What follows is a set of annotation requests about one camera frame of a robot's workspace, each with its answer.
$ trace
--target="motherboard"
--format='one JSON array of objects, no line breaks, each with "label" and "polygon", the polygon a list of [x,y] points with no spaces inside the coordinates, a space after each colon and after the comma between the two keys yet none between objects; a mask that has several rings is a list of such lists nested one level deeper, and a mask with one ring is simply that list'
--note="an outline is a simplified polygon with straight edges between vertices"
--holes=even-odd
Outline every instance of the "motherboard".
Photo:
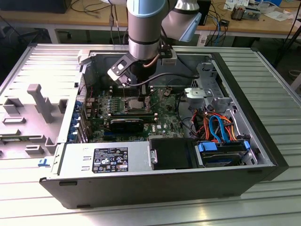
[{"label": "motherboard", "polygon": [[86,102],[90,143],[183,137],[175,112],[176,93],[157,88],[140,100],[135,90],[101,90]]}]

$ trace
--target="aluminum extrusion table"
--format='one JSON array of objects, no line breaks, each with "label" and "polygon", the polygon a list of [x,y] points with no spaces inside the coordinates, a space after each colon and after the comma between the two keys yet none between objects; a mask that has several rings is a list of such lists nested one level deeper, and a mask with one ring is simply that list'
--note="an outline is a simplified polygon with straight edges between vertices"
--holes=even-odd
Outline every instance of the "aluminum extrusion table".
[{"label": "aluminum extrusion table", "polygon": [[[26,98],[26,83],[45,76],[51,99],[68,98],[80,67],[82,49],[114,50],[108,45],[28,47],[0,87],[5,96]],[[175,47],[186,52],[218,51],[274,139],[290,169],[259,183],[240,197],[155,203],[96,209],[65,209],[39,183],[49,168],[38,159],[0,160],[1,225],[299,225],[301,220],[301,99],[266,59],[249,48]]]}]

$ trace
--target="blue cable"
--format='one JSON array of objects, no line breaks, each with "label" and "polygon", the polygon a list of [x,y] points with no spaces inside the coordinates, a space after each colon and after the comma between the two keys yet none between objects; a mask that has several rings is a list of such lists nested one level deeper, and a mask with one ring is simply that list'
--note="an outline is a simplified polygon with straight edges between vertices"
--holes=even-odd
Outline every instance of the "blue cable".
[{"label": "blue cable", "polygon": [[223,140],[224,140],[226,143],[229,143],[230,140],[229,140],[229,138],[228,138],[228,136],[227,136],[227,133],[225,132],[224,125],[223,125],[223,123],[222,123],[222,119],[221,119],[219,116],[217,116],[217,115],[211,116],[211,118],[210,118],[210,120],[209,120],[209,129],[210,129],[211,134],[217,139],[217,141],[218,141],[219,143],[222,142],[221,139],[220,139],[220,138],[215,134],[215,132],[214,132],[214,129],[213,129],[213,119],[214,119],[214,118],[216,118],[216,119],[218,120],[219,124],[220,124]]},{"label": "blue cable", "polygon": [[214,46],[216,46],[216,45],[217,45],[217,43],[218,43],[218,39],[220,38],[220,31],[221,31],[221,27],[220,27],[220,24],[218,23],[218,20],[217,20],[217,18],[216,18],[216,17],[214,17],[214,16],[210,16],[210,17],[216,21],[217,28],[218,28],[217,37],[216,37],[216,40],[215,40],[215,43],[214,43]]}]

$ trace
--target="wooden desk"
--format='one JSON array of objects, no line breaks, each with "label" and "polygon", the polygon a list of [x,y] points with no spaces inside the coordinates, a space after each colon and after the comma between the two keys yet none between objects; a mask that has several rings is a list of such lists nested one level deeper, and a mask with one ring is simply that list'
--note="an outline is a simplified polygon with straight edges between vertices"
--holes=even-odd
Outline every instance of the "wooden desk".
[{"label": "wooden desk", "polygon": [[[98,3],[99,0],[85,0],[85,5]],[[247,36],[247,37],[265,37],[265,38],[286,38],[292,26],[291,21],[285,20],[282,22],[271,19],[265,15],[261,15],[259,21],[231,20],[230,11],[223,9],[225,0],[214,0],[214,6],[218,14],[222,18],[229,20],[230,25],[227,31],[227,36]],[[102,8],[108,4],[102,3],[97,6],[91,6],[89,9],[94,10]],[[282,2],[281,7],[297,7],[298,1],[293,3]],[[77,10],[83,10],[81,2],[73,6]],[[125,6],[117,6],[118,20],[120,29],[124,31],[127,27],[127,16]],[[0,11],[0,15],[8,20],[12,26],[19,27],[34,27],[48,29],[51,41],[59,43],[56,30],[109,30],[109,15],[110,7],[99,11],[99,17],[96,18],[85,13],[76,12],[68,9],[65,14],[52,14],[52,13],[33,13],[33,12],[14,12],[14,11]],[[199,26],[196,34],[200,35],[199,45],[202,45],[204,39],[212,34],[216,29],[212,19],[208,18],[205,26]]]}]

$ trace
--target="side panel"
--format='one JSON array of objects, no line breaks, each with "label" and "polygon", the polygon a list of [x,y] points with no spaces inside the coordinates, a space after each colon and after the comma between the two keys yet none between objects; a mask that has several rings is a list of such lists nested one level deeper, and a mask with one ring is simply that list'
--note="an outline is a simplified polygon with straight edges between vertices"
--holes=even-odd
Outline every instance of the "side panel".
[{"label": "side panel", "polygon": [[277,170],[273,172],[272,175],[269,175],[265,180],[273,180],[281,173],[288,169],[288,164],[282,156],[281,152],[277,148],[275,142],[267,132],[263,123],[259,119],[255,110],[252,108],[250,102],[244,95],[242,89],[238,85],[237,81],[233,77],[231,71],[228,66],[225,64],[221,55],[218,53],[214,53],[214,59],[216,60],[216,64],[218,68],[221,70],[227,85],[229,86],[230,91],[233,93],[236,98],[239,106],[242,108],[248,122],[250,123],[252,129],[254,130],[256,136],[258,137],[261,145],[263,146],[265,152],[268,154],[270,160],[273,164],[277,165]]},{"label": "side panel", "polygon": [[40,180],[68,209],[239,196],[274,167],[165,175]]}]

